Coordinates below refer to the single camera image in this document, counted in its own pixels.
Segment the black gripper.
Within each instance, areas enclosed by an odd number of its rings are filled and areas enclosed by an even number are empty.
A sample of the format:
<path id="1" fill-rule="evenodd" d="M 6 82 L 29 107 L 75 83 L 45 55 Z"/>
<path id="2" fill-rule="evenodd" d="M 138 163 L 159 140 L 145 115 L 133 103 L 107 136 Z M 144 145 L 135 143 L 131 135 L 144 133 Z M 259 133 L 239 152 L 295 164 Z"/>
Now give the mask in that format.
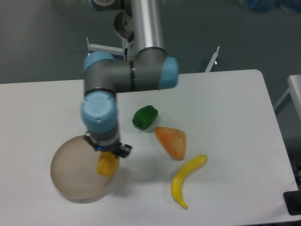
<path id="1" fill-rule="evenodd" d="M 128 157 L 132 150 L 132 146 L 123 144 L 120 141 L 117 141 L 110 145 L 99 145 L 96 142 L 92 141 L 92 137 L 88 132 L 83 136 L 83 138 L 95 151 L 110 152 L 115 156 L 121 158 Z"/>

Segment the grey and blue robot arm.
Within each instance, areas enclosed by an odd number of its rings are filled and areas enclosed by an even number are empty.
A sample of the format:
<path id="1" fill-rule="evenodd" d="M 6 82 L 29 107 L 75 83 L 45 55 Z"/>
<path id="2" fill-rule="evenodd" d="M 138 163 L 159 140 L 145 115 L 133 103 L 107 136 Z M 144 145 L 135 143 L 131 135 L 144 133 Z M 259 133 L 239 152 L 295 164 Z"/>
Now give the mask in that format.
<path id="1" fill-rule="evenodd" d="M 96 150 L 126 158 L 132 147 L 120 142 L 116 95 L 123 92 L 171 89 L 177 85 L 177 60 L 168 57 L 156 0 L 91 0 L 98 11 L 122 9 L 133 19 L 129 40 L 132 60 L 115 61 L 110 53 L 93 51 L 83 65 L 84 99 L 81 117 L 87 128 L 84 139 Z"/>

